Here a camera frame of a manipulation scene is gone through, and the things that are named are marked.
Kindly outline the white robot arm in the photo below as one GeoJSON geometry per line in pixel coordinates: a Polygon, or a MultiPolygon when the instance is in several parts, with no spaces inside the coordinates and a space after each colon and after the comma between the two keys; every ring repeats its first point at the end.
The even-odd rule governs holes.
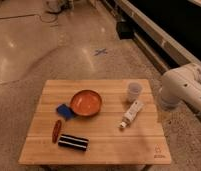
{"type": "Polygon", "coordinates": [[[172,110],[181,101],[201,112],[201,66],[196,63],[170,69],[161,77],[159,105],[164,110],[172,110]]]}

